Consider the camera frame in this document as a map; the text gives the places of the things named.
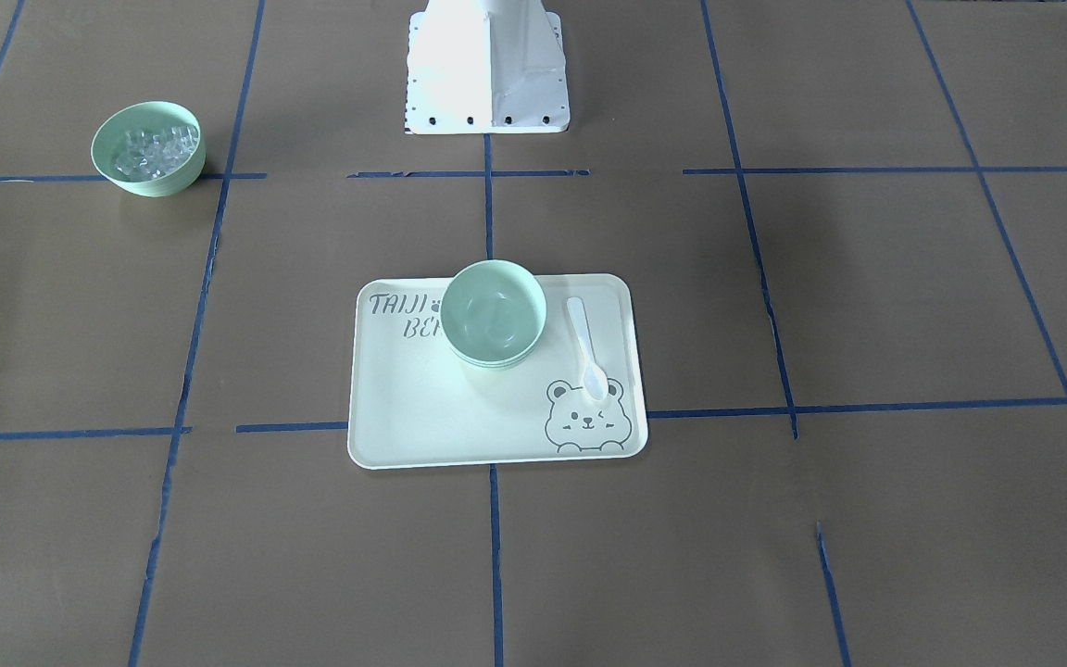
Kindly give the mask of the white plastic spoon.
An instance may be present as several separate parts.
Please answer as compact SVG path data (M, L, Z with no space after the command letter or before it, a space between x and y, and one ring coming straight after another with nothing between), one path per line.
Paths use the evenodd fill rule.
M566 309L574 330L577 349L580 351L582 387L592 400L602 402L609 396L609 377L598 364L584 301L578 296L571 296L566 300Z

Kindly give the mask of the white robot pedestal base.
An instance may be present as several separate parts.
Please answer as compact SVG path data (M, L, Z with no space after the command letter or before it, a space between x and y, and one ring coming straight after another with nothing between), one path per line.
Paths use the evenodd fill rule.
M408 134L571 126L562 21L542 1L429 1L408 27Z

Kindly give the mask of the pale green bear tray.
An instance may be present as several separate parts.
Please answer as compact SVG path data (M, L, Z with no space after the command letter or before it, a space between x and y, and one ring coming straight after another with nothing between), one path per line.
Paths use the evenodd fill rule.
M648 439L634 304L608 273L542 275L547 322L515 371L472 371L450 350L436 305L448 279L384 279L356 300L347 451L361 469L627 459ZM596 402L566 300L582 298L598 364Z

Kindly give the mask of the green bowl on tray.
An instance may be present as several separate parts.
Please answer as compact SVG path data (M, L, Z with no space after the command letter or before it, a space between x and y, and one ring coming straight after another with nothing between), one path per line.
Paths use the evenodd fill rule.
M474 360L461 360L461 366L472 371L490 371L490 372L503 372L503 371L515 371L515 369L524 366L526 359L517 359L515 362L511 363L475 363Z

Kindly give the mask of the green bowl with ice cubes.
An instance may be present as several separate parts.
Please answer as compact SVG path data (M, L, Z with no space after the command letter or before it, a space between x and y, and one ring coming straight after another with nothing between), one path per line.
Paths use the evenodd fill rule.
M169 101L116 111L94 132L90 153L108 181L152 198L182 193L198 181L207 157L200 120Z

